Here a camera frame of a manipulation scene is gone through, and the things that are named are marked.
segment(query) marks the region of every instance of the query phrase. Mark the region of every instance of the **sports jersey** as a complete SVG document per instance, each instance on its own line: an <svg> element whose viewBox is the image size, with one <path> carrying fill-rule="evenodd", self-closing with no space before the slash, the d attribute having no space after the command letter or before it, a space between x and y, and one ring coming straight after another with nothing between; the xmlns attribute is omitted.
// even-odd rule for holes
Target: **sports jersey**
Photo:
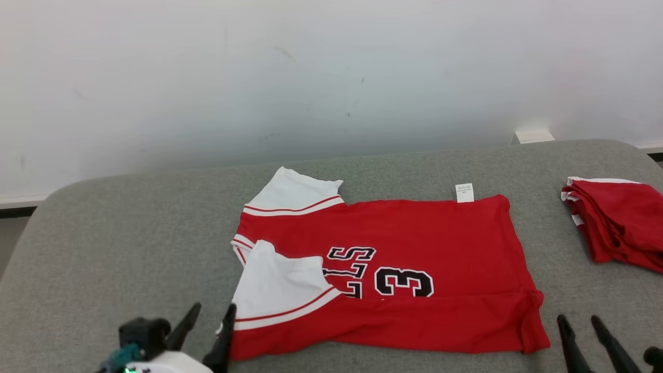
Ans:
<svg viewBox="0 0 663 373"><path fill-rule="evenodd" d="M246 265L233 358L321 340L460 352L550 346L543 294L504 196L348 205L341 183L281 168L244 207L232 241Z"/></svg>
<svg viewBox="0 0 663 373"><path fill-rule="evenodd" d="M562 200L597 263L618 260L663 273L663 196L624 179L569 177Z"/></svg>

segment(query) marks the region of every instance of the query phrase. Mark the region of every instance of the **folded red garment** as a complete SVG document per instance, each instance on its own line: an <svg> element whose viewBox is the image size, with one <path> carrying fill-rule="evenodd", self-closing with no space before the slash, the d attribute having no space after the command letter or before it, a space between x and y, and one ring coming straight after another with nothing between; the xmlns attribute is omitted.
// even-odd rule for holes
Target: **folded red garment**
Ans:
<svg viewBox="0 0 663 373"><path fill-rule="evenodd" d="M562 200L597 263L619 260L663 273L663 196L623 179L569 177Z"/></svg>

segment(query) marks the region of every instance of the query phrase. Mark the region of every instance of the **gray table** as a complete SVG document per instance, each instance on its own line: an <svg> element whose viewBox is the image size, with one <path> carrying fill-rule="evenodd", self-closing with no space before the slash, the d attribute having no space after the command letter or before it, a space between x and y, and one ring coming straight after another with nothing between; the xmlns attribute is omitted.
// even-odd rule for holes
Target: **gray table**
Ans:
<svg viewBox="0 0 663 373"><path fill-rule="evenodd" d="M92 372L139 315L179 319L203 304L184 350L201 358L239 280L229 249L242 205L280 165L110 177L67 186L29 222L0 281L0 372ZM589 317L600 315L645 370L663 344L663 276L596 265L560 201L567 176L615 177L663 190L663 170L614 141L555 141L486 149L327 159L286 166L343 179L348 202L503 194L528 268L546 298L552 348L467 355L326 342L235 364L232 372L565 372L555 319L565 313L596 372L612 372Z"/></svg>

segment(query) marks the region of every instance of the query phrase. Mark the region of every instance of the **red stripe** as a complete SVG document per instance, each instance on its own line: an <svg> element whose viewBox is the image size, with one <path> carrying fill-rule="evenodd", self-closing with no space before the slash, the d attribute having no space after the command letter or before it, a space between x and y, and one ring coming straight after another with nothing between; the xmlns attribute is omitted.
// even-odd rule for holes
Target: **red stripe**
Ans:
<svg viewBox="0 0 663 373"><path fill-rule="evenodd" d="M247 263L247 260L244 259L244 254L242 254L242 251L241 251L239 248L235 248L235 250L237 250L237 252L239 253L239 256L242 258L242 262L243 262L244 264L246 264L246 263Z"/></svg>
<svg viewBox="0 0 663 373"><path fill-rule="evenodd" d="M295 212L298 212L298 211L304 211L304 210L306 210L307 208L311 208L311 207L317 206L317 205L319 205L319 204L321 204L321 203L323 203L323 202L327 202L327 201L329 201L329 200L333 200L333 199L335 199L335 198L341 198L341 196L336 195L336 196L333 196L333 197L329 197L329 198L323 199L323 200L321 200L321 201L319 201L319 202L316 202L316 203L312 204L312 205L309 206L309 207L300 208L300 209L298 209L298 210L293 210L293 209L291 209L291 208L275 208L274 210L263 210L262 208L255 208L255 207L251 207L251 206L244 206L244 207L245 207L245 208L250 208L251 210L263 211L263 212L272 212L272 211L295 211Z"/></svg>
<svg viewBox="0 0 663 373"><path fill-rule="evenodd" d="M244 245L248 248L252 248L253 246L255 246L255 245L247 245L246 242L242 242L242 241L238 240L237 238L234 238L233 241L234 242L239 242L240 244L242 244L242 245Z"/></svg>
<svg viewBox="0 0 663 373"><path fill-rule="evenodd" d="M277 316L287 315L287 314L289 314L289 313L293 313L293 312L295 312L295 311L299 311L299 310L301 310L302 308L311 305L312 303L315 303L318 299L322 298L326 293L329 293L329 292L330 292L331 290L333 290L333 289L334 289L334 287L332 286L332 287L330 287L329 289L325 290L325 292L322 293L322 294L320 294L317 298L315 298L315 299L313 299L312 301L308 302L307 304L305 304L305 305L303 305L303 306L301 306L301 307L297 307L297 308L295 308L295 309L292 309L292 310L290 310L290 311L285 311L285 312L281 312L281 313L276 313L276 314L274 314L274 315L269 315L269 316L249 317L248 319L237 319L237 320L235 320L235 321L253 321L253 320L269 319L270 317L277 317Z"/></svg>

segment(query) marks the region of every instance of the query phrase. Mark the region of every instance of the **clothing label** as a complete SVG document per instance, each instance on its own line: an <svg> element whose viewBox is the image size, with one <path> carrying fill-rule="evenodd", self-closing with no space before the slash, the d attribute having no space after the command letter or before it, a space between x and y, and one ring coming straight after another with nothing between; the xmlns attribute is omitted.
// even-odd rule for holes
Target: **clothing label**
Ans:
<svg viewBox="0 0 663 373"><path fill-rule="evenodd" d="M474 189L472 183L456 185L456 200L461 202L474 202Z"/></svg>

